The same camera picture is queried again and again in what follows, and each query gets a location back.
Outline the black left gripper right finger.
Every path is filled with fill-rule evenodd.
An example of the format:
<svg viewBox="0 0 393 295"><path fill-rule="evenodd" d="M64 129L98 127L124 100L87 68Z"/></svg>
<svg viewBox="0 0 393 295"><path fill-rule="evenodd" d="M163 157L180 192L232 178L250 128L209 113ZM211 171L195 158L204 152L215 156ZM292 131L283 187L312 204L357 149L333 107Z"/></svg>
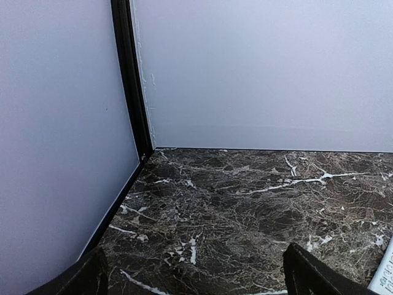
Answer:
<svg viewBox="0 0 393 295"><path fill-rule="evenodd" d="M285 250L283 266L289 295L374 294L373 291L334 271L297 243L291 243Z"/></svg>

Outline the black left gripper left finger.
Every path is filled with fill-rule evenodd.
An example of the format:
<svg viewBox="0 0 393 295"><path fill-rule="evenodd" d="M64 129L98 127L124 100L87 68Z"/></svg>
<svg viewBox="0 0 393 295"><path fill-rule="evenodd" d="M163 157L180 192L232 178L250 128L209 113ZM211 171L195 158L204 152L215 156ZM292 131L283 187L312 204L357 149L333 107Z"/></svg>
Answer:
<svg viewBox="0 0 393 295"><path fill-rule="evenodd" d="M49 283L46 294L107 294L107 259L96 247Z"/></svg>

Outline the white remote control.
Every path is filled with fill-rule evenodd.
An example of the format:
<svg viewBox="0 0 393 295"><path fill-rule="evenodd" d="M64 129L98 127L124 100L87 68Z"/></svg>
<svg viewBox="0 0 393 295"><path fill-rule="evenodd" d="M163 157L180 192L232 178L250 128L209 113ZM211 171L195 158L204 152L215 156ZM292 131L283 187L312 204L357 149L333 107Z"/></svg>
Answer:
<svg viewBox="0 0 393 295"><path fill-rule="evenodd" d="M384 256L368 285L368 289L380 295L393 295L393 243L392 238Z"/></svg>

